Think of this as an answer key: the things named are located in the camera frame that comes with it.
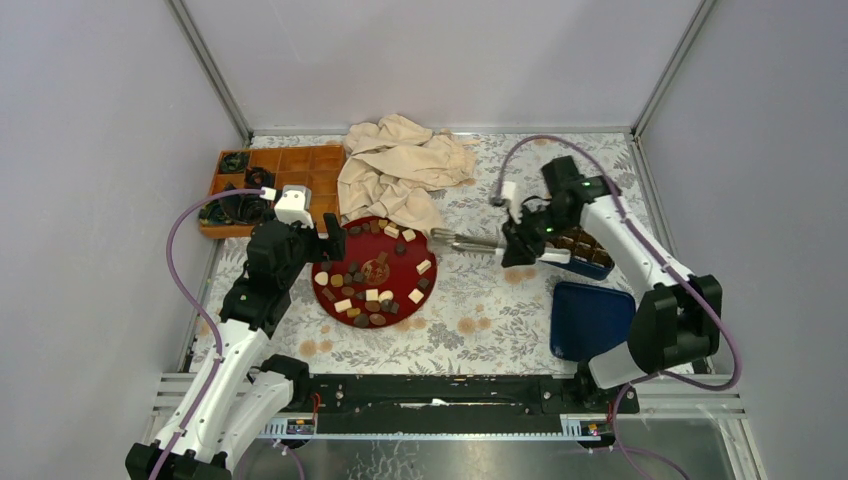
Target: beige cloth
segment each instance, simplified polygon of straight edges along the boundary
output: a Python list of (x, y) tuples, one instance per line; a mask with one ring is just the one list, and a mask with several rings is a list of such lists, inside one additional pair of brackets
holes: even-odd
[(339, 174), (340, 213), (387, 217), (428, 235), (442, 216), (427, 192), (471, 178), (476, 161), (453, 135), (433, 135), (397, 114), (352, 126), (343, 143), (350, 157)]

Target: white wall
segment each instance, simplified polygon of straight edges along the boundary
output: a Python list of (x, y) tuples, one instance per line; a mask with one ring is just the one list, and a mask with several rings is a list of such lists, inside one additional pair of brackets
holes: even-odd
[(844, 478), (848, 3), (725, 0), (645, 135), (682, 259), (724, 286), (769, 478)]
[(188, 0), (254, 129), (631, 125), (698, 0)]
[(0, 478), (123, 478), (190, 318), (165, 237), (239, 142), (162, 1), (2, 2), (0, 65)]

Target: cable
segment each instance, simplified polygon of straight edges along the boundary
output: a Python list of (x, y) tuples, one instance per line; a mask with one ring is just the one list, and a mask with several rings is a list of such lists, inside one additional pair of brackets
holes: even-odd
[(275, 441), (271, 448), (277, 448), (277, 445), (281, 445), (283, 447), (283, 455), (291, 455), (294, 459), (294, 464), (297, 466), (297, 473), (300, 474), (300, 480), (306, 480), (306, 472), (303, 470), (303, 462), (300, 461), (300, 457), (294, 453), (294, 450), (289, 448), (285, 443), (280, 443), (279, 440)]
[[(624, 209), (624, 203), (621, 201), (621, 198), (620, 198), (621, 191), (618, 189), (615, 182), (613, 182), (612, 178), (609, 175), (607, 175), (607, 172), (606, 172), (606, 170), (604, 170), (604, 167), (601, 166), (601, 163), (598, 160), (596, 160), (595, 157), (590, 155), (589, 152), (584, 150), (582, 147), (580, 147), (576, 143), (565, 140), (564, 138), (557, 137), (555, 135), (531, 135), (529, 137), (522, 139), (520, 142), (516, 143), (509, 150), (509, 152), (507, 152), (506, 156), (504, 157), (503, 164), (501, 165), (501, 171), (498, 174), (498, 179), (497, 179), (497, 182), (495, 183), (495, 189), (492, 192), (491, 198), (489, 199), (490, 203), (494, 206), (502, 206), (503, 205), (504, 202), (501, 199), (501, 195), (503, 193), (503, 182), (504, 182), (504, 177), (506, 176), (506, 167), (507, 167), (507, 165), (509, 165), (509, 161), (512, 159), (512, 157), (515, 155), (515, 152), (517, 152), (518, 149), (521, 148), (523, 145), (525, 145), (526, 143), (531, 142), (533, 140), (550, 140), (550, 141), (553, 141), (553, 142), (558, 142), (558, 143), (565, 145), (566, 147), (571, 148), (572, 150), (576, 151), (577, 153), (582, 155), (584, 158), (586, 158), (586, 160), (589, 160), (589, 162), (600, 172), (601, 177), (604, 180), (604, 183), (606, 183), (607, 187), (609, 188), (613, 202), (615, 203), (616, 211), (618, 212), (619, 216), (621, 217), (621, 220), (623, 221), (624, 225), (627, 227), (627, 229), (630, 231), (630, 233), (636, 238), (636, 240), (645, 248), (645, 250), (647, 250), (648, 253), (650, 253), (651, 256), (654, 257), (654, 260), (656, 260), (660, 265), (662, 265), (662, 269), (665, 270), (666, 272), (668, 272), (669, 276), (671, 276), (674, 279), (675, 282), (677, 282), (681, 287), (683, 287), (683, 289), (686, 291), (686, 293), (688, 293), (689, 296), (691, 296), (698, 303), (698, 305), (700, 305), (701, 308), (704, 309), (704, 311), (707, 313), (707, 315), (710, 317), (710, 319), (713, 321), (713, 323), (715, 323), (719, 332), (721, 332), (722, 336), (724, 336), (724, 339), (727, 341), (727, 346), (730, 348), (730, 354), (733, 357), (733, 365), (734, 365), (733, 374), (730, 376), (730, 380), (728, 380), (727, 383), (724, 383), (722, 385), (708, 385), (706, 383), (698, 382), (696, 380), (686, 378), (682, 375), (678, 375), (674, 372), (669, 372), (669, 371), (663, 370), (663, 371), (658, 372), (658, 373), (653, 373), (651, 375), (646, 375), (644, 377), (637, 378), (636, 380), (633, 380), (630, 383), (622, 386), (621, 390), (618, 392), (618, 396), (616, 397), (616, 400), (615, 400), (615, 403), (614, 403), (613, 409), (612, 409), (611, 417), (612, 417), (613, 432), (615, 432), (616, 435), (618, 434), (618, 430), (616, 428), (616, 417), (618, 415), (618, 407), (621, 404), (621, 399), (624, 397), (625, 393), (628, 390), (630, 390), (631, 388), (633, 388), (633, 385), (635, 385), (637, 383), (644, 382), (646, 380), (650, 380), (650, 379), (656, 377), (659, 374), (668, 375), (669, 377), (674, 378), (676, 380), (679, 380), (681, 382), (684, 382), (686, 384), (689, 384), (689, 385), (692, 385), (692, 386), (695, 386), (695, 387), (698, 387), (698, 388), (701, 388), (701, 389), (704, 389), (704, 390), (709, 390), (709, 391), (712, 391), (712, 392), (720, 392), (720, 391), (728, 390), (730, 388), (735, 387), (736, 384), (739, 383), (739, 378), (742, 376), (742, 359), (739, 356), (739, 346), (736, 343), (736, 340), (730, 334), (730, 331), (727, 329), (727, 327), (724, 325), (724, 323), (721, 321), (721, 318), (719, 318), (718, 313), (716, 313), (716, 311), (713, 310), (713, 308), (710, 306), (710, 304), (707, 303), (707, 300), (700, 293), (698, 293), (697, 290), (695, 290), (691, 285), (689, 285), (689, 283), (686, 281), (686, 279), (683, 278), (683, 275), (680, 275), (680, 273), (678, 273), (671, 265), (668, 265), (666, 259), (663, 258), (663, 256), (657, 251), (656, 248), (654, 248), (654, 246), (651, 244), (650, 241), (648, 241), (648, 239), (642, 234), (642, 232), (640, 232), (639, 229), (636, 228), (636, 224), (634, 224), (633, 221), (627, 216), (627, 212)], [(618, 439), (617, 436), (616, 436), (616, 444), (619, 446), (619, 449), (624, 454), (624, 458), (627, 459), (628, 463), (630, 463), (630, 465), (634, 469), (636, 469), (636, 471), (639, 472), (640, 475), (642, 475), (645, 478), (650, 479), (651, 476), (648, 475), (647, 473), (645, 473), (641, 468), (639, 468), (639, 466), (636, 465), (636, 463), (633, 461), (633, 459), (630, 458), (628, 450), (633, 451), (633, 452), (635, 452), (635, 450), (632, 449), (632, 448), (629, 448), (629, 447), (625, 447), (621, 443), (621, 441)], [(656, 457), (654, 457), (654, 458), (657, 458), (657, 457), (661, 458), (662, 461), (667, 460), (667, 459), (663, 459), (659, 455), (656, 455)], [(681, 472), (685, 478), (689, 478), (685, 473), (682, 472), (682, 470), (679, 469), (679, 467), (675, 468), (675, 470)]]
[(312, 394), (312, 402), (314, 403), (312, 407), (312, 431), (318, 433), (317, 415), (318, 407), (321, 406), (321, 395), (318, 392)]
[(162, 450), (162, 454), (159, 455), (159, 459), (156, 460), (156, 464), (153, 466), (153, 470), (150, 471), (150, 476), (148, 480), (156, 480), (156, 477), (159, 476), (159, 472), (162, 470), (162, 466), (165, 465), (165, 460), (167, 460), (168, 455), (170, 455), (171, 450), (174, 449), (174, 445), (177, 444), (177, 440), (179, 440), (181, 431), (185, 430), (188, 422), (191, 421), (191, 417), (194, 416), (194, 412), (197, 410), (197, 407), (200, 406), (200, 402), (203, 401), (203, 397), (206, 396), (206, 392), (209, 391), (209, 387), (212, 385), (212, 381), (215, 380), (215, 375), (218, 374), (218, 369), (221, 366), (221, 354), (224, 349), (222, 347), (221, 342), (221, 332), (218, 331), (218, 326), (215, 325), (215, 321), (212, 320), (212, 317), (209, 316), (209, 313), (203, 308), (202, 305), (189, 293), (185, 284), (183, 284), (182, 280), (180, 280), (179, 274), (177, 274), (177, 269), (174, 267), (174, 237), (177, 235), (177, 229), (179, 229), (180, 224), (183, 223), (183, 220), (188, 218), (192, 212), (197, 210), (198, 208), (206, 205), (209, 202), (218, 200), (220, 198), (229, 197), (232, 195), (261, 195), (263, 190), (251, 190), (240, 188), (236, 190), (228, 190), (226, 192), (216, 193), (204, 200), (201, 200), (194, 205), (190, 206), (186, 209), (185, 212), (182, 213), (177, 218), (177, 221), (174, 222), (174, 225), (171, 227), (171, 231), (168, 233), (168, 241), (165, 244), (165, 260), (168, 262), (168, 271), (171, 273), (171, 278), (174, 279), (174, 283), (177, 284), (177, 288), (183, 294), (183, 296), (188, 300), (188, 303), (197, 310), (197, 313), (203, 317), (203, 320), (206, 321), (206, 325), (209, 326), (209, 330), (212, 332), (212, 336), (215, 337), (215, 359), (212, 361), (212, 369), (209, 370), (209, 375), (206, 377), (206, 380), (203, 381), (203, 386), (200, 388), (200, 392), (198, 392), (197, 397), (194, 399), (194, 402), (189, 406), (188, 411), (183, 415), (183, 419), (179, 423), (178, 429), (171, 436), (171, 439), (168, 441), (168, 444)]

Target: blue tray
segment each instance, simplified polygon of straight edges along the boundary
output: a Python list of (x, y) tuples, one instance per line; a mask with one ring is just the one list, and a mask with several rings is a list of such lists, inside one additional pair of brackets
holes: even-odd
[(581, 283), (554, 287), (551, 353), (573, 362), (589, 360), (627, 340), (636, 302), (627, 292)]

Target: round chocolate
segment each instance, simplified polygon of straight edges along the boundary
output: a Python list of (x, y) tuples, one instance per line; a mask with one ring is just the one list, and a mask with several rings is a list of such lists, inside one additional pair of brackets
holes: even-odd
[(370, 318), (371, 323), (378, 327), (381, 327), (386, 324), (386, 317), (380, 315), (379, 313), (372, 313)]
[(353, 325), (359, 328), (367, 327), (368, 323), (368, 315), (365, 315), (364, 313), (357, 315), (356, 318), (353, 319)]

